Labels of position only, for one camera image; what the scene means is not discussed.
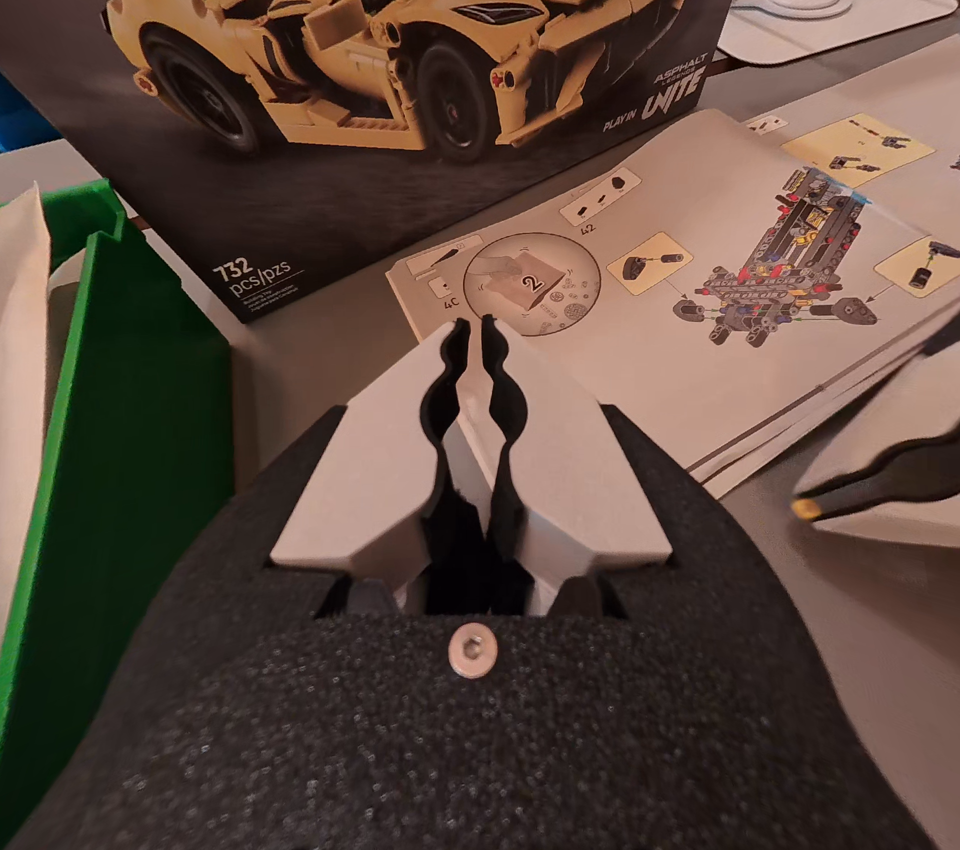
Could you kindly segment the open instruction booklet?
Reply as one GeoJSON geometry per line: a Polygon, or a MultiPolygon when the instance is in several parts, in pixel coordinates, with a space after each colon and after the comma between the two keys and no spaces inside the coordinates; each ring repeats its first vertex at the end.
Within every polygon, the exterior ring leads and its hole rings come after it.
{"type": "Polygon", "coordinates": [[[419,340],[505,320],[724,493],[958,311],[958,37],[614,170],[387,278],[419,340]]]}

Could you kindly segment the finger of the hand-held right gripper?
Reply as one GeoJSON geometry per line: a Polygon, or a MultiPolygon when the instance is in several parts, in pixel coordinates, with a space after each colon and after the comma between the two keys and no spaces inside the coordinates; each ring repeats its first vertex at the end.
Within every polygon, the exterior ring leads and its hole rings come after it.
{"type": "Polygon", "coordinates": [[[953,496],[958,449],[958,334],[936,333],[822,449],[794,499],[844,486],[953,496]]]}
{"type": "Polygon", "coordinates": [[[959,547],[959,494],[937,499],[881,487],[844,486],[813,497],[814,527],[895,544],[959,547]]]}

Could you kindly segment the green plastic bin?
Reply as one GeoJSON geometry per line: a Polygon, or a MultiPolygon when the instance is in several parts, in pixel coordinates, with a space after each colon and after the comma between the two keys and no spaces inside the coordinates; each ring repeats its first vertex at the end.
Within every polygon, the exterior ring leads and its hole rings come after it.
{"type": "Polygon", "coordinates": [[[228,342],[108,181],[41,202],[51,269],[85,254],[2,629],[2,845],[71,758],[162,582],[234,494],[228,342]]]}

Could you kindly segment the lego set box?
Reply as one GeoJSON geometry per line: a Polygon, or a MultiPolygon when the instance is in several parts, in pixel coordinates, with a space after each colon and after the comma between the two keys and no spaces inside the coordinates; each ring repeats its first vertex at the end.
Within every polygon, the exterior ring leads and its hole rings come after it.
{"type": "Polygon", "coordinates": [[[243,321],[689,111],[731,0],[2,0],[2,72],[243,321]]]}

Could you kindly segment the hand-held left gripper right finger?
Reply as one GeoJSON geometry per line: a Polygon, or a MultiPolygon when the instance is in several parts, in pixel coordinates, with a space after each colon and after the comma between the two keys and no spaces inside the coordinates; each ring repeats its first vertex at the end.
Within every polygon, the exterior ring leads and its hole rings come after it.
{"type": "Polygon", "coordinates": [[[481,342],[504,437],[486,533],[496,554],[554,590],[665,562],[671,545],[594,396],[502,320],[483,317],[481,342]]]}

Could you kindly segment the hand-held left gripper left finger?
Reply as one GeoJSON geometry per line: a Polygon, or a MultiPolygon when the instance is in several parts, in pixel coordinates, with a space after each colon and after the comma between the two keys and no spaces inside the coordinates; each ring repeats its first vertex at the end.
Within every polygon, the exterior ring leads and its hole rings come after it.
{"type": "Polygon", "coordinates": [[[347,403],[270,552],[281,567],[380,580],[396,593],[429,564],[422,512],[447,473],[470,325],[444,323],[347,403]]]}

